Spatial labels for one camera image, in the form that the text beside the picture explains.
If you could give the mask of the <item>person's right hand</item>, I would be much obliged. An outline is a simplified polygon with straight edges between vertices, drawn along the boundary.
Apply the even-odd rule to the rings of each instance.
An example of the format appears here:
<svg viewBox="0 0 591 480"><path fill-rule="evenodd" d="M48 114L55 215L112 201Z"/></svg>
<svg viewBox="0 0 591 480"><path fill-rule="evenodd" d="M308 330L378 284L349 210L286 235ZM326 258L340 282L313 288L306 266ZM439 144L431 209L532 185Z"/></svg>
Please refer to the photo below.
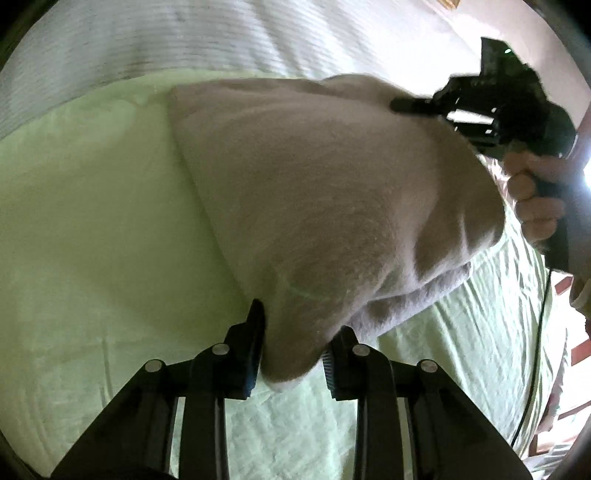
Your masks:
<svg viewBox="0 0 591 480"><path fill-rule="evenodd" d="M510 152L504 158L509 175L507 189L515 202L515 215L527 242L539 251L556 232L558 221L590 213L590 187L584 170L590 151L573 152L567 159L538 157L531 152ZM543 197L541 181L567 188L563 198Z"/></svg>

